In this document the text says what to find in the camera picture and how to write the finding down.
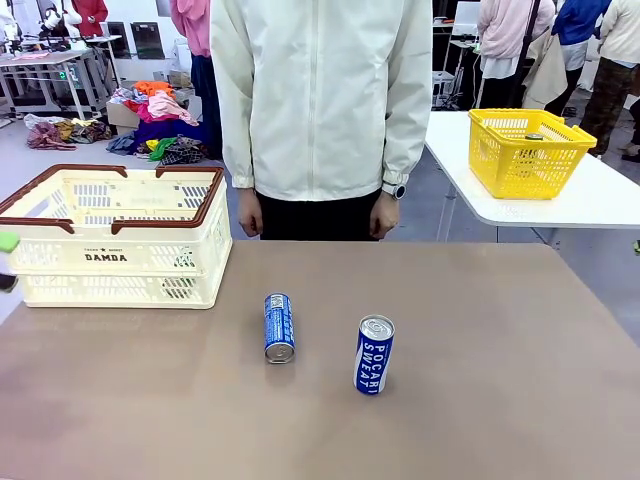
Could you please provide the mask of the person's right hand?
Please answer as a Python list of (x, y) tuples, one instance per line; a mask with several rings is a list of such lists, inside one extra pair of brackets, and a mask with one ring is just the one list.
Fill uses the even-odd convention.
[(262, 209), (253, 189), (238, 190), (238, 221), (248, 237), (263, 233)]

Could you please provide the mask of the person's left hand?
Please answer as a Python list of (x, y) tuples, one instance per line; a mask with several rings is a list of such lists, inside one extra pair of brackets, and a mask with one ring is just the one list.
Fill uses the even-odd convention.
[(396, 227), (400, 218), (399, 201), (388, 193), (381, 192), (370, 214), (370, 236), (383, 239)]

